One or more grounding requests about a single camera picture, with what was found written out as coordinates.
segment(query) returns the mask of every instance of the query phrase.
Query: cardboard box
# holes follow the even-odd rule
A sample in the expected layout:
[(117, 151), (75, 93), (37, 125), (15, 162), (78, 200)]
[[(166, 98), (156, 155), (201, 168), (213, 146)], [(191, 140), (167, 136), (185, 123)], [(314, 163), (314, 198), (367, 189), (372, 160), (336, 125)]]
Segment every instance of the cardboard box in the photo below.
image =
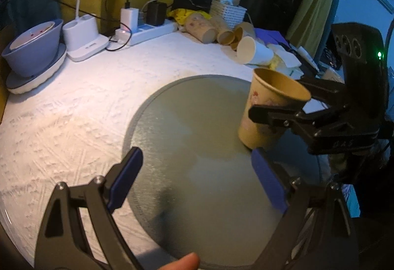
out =
[[(4, 50), (8, 43), (14, 38), (14, 28), (12, 25), (6, 26), (0, 31), (0, 52)], [(3, 119), (5, 104), (8, 99), (8, 90), (5, 80), (10, 72), (10, 68), (4, 58), (0, 57), (0, 123)]]

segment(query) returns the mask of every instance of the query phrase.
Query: metal bolt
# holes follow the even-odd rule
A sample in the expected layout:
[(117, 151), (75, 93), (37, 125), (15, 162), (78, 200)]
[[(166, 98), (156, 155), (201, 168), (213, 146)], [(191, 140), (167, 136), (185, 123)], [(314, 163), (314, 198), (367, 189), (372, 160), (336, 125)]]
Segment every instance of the metal bolt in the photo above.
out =
[(339, 185), (338, 185), (338, 183), (334, 182), (334, 183), (331, 183), (330, 188), (333, 190), (339, 190)]
[(104, 177), (102, 175), (97, 175), (93, 181), (95, 184), (100, 185), (104, 182)]
[(300, 184), (301, 184), (301, 178), (297, 178), (292, 181), (292, 185), (294, 186), (298, 186)]
[(56, 186), (58, 187), (59, 190), (63, 190), (66, 184), (64, 182), (58, 182)]

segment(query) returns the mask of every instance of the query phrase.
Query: purple paper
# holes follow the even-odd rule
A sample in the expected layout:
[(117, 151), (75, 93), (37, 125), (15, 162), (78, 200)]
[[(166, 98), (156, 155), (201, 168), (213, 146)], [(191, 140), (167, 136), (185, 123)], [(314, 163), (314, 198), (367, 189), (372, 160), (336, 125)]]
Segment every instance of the purple paper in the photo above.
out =
[(255, 33), (256, 33), (256, 37), (262, 39), (265, 45), (278, 44), (280, 42), (290, 47), (286, 39), (280, 34), (279, 31), (271, 31), (271, 30), (255, 28)]

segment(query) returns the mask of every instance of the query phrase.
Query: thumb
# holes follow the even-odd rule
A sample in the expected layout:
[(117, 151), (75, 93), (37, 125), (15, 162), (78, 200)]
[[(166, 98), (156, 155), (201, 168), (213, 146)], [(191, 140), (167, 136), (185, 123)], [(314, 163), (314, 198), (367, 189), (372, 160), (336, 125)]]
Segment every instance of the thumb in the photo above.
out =
[(161, 267), (159, 270), (197, 270), (200, 258), (197, 254), (190, 253), (178, 261), (174, 261)]

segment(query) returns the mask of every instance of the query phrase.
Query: bowl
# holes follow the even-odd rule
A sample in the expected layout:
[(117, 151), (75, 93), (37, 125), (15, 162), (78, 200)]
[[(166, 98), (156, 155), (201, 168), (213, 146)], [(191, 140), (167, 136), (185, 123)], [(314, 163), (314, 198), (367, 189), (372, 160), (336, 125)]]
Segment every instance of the bowl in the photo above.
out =
[(27, 37), (30, 33), (35, 33), (38, 29), (45, 28), (43, 25), (48, 22), (36, 25), (20, 36), (11, 41), (1, 53), (2, 57), (7, 60), (10, 68), (19, 76), (29, 78), (41, 73), (56, 56), (60, 40), (60, 31), (63, 20), (53, 20), (55, 24), (34, 40), (27, 41), (24, 44), (17, 44), (17, 48), (11, 50), (10, 46), (20, 37)]

